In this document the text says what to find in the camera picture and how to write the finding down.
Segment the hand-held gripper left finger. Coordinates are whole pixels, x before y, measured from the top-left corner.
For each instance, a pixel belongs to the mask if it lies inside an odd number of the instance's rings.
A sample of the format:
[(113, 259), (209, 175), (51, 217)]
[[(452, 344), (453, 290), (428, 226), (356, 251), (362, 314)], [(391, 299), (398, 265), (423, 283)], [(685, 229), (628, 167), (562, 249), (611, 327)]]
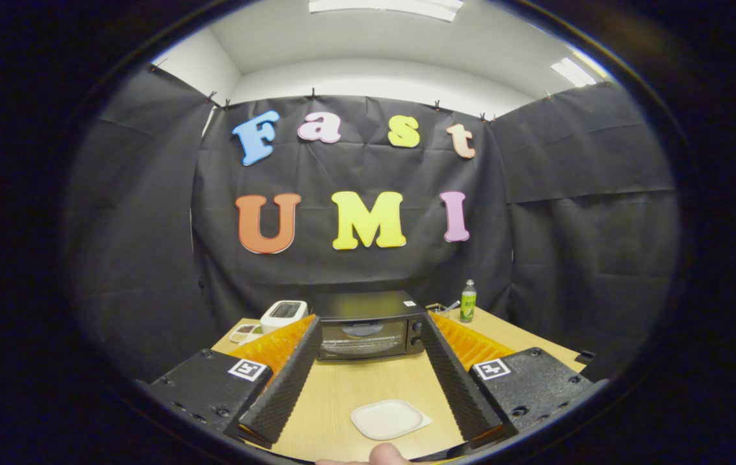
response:
[(139, 386), (198, 429), (271, 448), (296, 406), (320, 340), (319, 318), (310, 315), (229, 354), (204, 349)]

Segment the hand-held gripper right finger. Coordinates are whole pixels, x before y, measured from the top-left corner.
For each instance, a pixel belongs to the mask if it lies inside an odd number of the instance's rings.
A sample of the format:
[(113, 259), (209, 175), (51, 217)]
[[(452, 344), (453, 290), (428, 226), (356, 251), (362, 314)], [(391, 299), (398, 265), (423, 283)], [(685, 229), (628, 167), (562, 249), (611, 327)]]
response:
[(468, 446), (533, 432), (603, 388), (549, 351), (512, 351), (443, 316), (428, 315), (422, 345)]

